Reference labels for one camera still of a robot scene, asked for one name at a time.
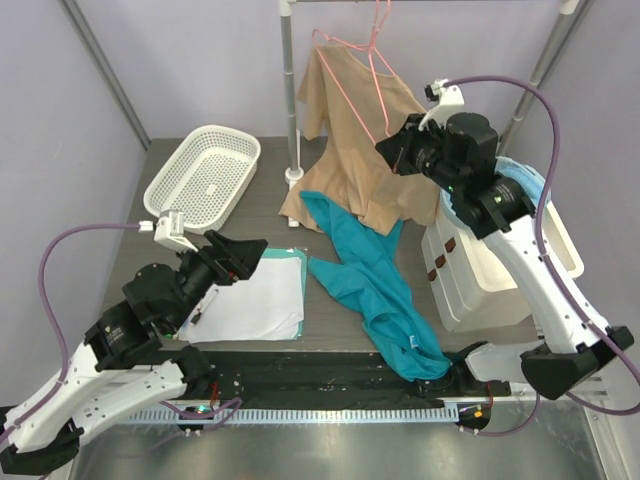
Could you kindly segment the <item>beige t shirt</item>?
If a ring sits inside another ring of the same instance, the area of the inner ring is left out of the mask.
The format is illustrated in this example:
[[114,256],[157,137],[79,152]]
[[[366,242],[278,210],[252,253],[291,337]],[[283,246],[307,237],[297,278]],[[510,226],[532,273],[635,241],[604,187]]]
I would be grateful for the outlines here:
[[[399,77],[381,74],[380,83],[390,133],[395,133],[409,114],[424,109]],[[380,102],[370,69],[349,50],[339,45],[313,49],[298,99],[306,106],[305,137],[312,140],[325,133],[327,144],[288,193],[281,215],[319,230],[301,198],[304,191],[317,191],[383,235],[398,220],[423,226],[434,221],[438,187],[421,175],[393,174],[374,148],[387,137]]]

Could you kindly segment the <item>teal t shirt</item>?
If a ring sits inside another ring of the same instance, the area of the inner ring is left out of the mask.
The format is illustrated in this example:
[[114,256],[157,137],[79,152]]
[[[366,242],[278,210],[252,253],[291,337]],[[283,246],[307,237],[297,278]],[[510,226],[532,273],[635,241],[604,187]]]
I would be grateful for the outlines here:
[[452,362],[415,308],[411,288],[395,265],[404,222],[396,221],[383,235],[322,193],[304,191],[301,198],[339,258],[337,263],[311,258],[310,273],[336,302],[362,316],[363,330],[401,378],[443,378]]

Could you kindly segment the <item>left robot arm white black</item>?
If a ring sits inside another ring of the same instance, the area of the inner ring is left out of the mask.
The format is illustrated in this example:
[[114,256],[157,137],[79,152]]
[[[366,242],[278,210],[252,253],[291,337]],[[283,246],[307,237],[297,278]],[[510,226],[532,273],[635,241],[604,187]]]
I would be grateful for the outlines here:
[[82,446],[140,409],[173,399],[205,397],[213,369],[198,348],[186,346],[144,377],[102,394],[101,388],[148,360],[166,335],[190,320],[215,286],[232,286],[256,271],[268,243],[232,240],[213,230],[197,247],[184,233],[141,222],[156,243],[176,253],[178,268],[153,263],[123,286],[74,352],[29,399],[1,410],[1,468],[9,475],[45,476],[66,465]]

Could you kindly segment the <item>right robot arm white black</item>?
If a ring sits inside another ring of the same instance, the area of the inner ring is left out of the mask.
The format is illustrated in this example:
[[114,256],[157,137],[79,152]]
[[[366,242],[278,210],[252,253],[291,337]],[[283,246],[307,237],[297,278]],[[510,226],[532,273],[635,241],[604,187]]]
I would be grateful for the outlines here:
[[422,174],[450,199],[453,216],[500,260],[543,330],[538,344],[484,344],[451,371],[457,391],[472,395],[489,380],[524,381],[556,400],[634,343],[590,306],[562,268],[550,272],[553,250],[534,233],[538,214],[521,184],[496,170],[498,134],[476,113],[444,125],[411,114],[376,151],[397,175]]

